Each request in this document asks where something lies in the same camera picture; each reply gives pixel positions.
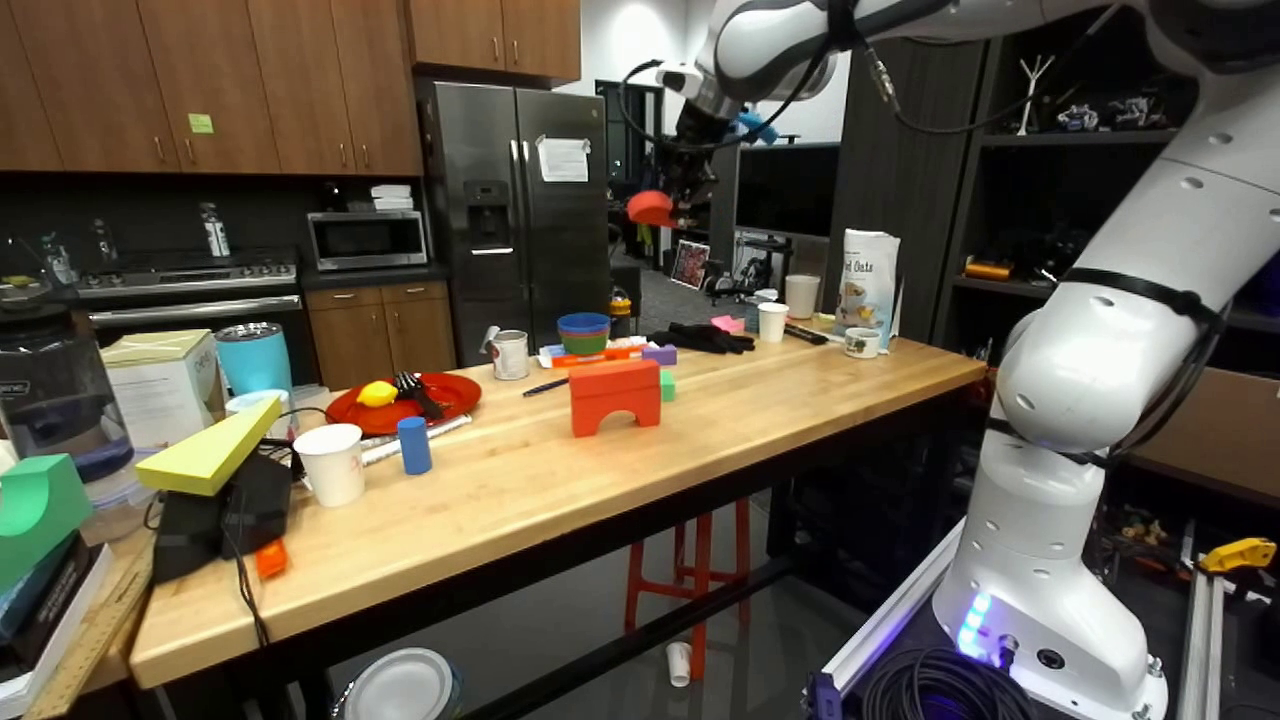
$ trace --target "floor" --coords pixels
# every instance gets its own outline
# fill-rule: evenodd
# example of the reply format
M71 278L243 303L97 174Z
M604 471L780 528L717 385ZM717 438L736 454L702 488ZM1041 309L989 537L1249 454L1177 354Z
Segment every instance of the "floor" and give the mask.
M644 271L641 328L654 333L669 318L709 318L731 313L731 303L710 303L691 286L678 286L654 271ZM766 501L752 501L752 554L762 559L762 513ZM660 572L669 554L669 532L646 539L646 572ZM583 567L531 583L514 594L470 608L446 624L402 637L395 646L436 646L461 686L446 714L478 707L508 686L607 644L624 626L624 550L598 554ZM731 513L717 513L717 562L731 559ZM669 601L644 601L654 617L673 608ZM782 720L801 711L801 686L811 672L856 632L858 617L838 601L801 583L780 579L752 594L749 626L736 610L721 610L709 632L709 681L696 686L669 683L664 646L650 646L607 676L558 694L531 711L536 720ZM367 652L332 669L332 683L350 683L376 656Z

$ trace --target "refrigerator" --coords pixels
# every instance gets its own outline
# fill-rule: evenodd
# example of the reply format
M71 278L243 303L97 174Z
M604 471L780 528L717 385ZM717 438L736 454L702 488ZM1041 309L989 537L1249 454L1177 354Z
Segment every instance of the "refrigerator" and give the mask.
M425 155L461 364L483 333L557 343L557 316L607 313L604 102L544 86L428 80Z

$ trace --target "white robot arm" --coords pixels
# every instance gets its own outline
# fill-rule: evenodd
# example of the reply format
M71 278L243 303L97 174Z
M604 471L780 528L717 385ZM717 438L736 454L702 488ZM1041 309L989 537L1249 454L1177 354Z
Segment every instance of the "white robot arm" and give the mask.
M1100 0L721 0L664 143L673 223L702 213L709 155L745 99L824 83L815 57L882 36L984 39ZM931 617L964 656L1006 658L1034 701L1165 714L1137 617L1081 562L1114 444L1177 385L1204 328L1280 253L1280 0L1137 0L1199 102L1070 271L1006 341L964 537Z

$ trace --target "stool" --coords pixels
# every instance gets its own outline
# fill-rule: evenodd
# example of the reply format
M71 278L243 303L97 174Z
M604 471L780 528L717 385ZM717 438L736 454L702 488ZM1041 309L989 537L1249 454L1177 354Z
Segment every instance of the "stool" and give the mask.
M637 632L637 610L641 610L641 592L654 594L678 594L678 601L699 601L710 592L710 583L745 579L752 572L752 504L736 501L731 504L731 572L710 567L710 513L691 519L691 562L684 559L684 522L676 522L676 544L673 544L673 579L644 579L644 539L627 549L627 608L624 608L624 632ZM741 626L749 626L749 601L736 604ZM709 624L691 626L686 644L686 681L699 683L709 672Z

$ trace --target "shelf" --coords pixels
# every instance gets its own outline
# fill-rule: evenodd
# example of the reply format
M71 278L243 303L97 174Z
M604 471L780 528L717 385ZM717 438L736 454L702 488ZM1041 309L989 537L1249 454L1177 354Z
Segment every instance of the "shelf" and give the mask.
M1028 294L1028 299L1043 299L1050 293L1046 278L977 278L977 274L957 274L957 286Z
M1046 299L1046 293L1050 293L1046 278L977 278L977 274L957 274L953 283L967 286L967 293L1022 294L1022 299ZM1232 333L1280 336L1280 316L1263 316L1263 313L1251 313L1251 309L1232 309L1228 328Z
M1177 130L981 130L981 149L1114 149L1114 143L1166 143Z

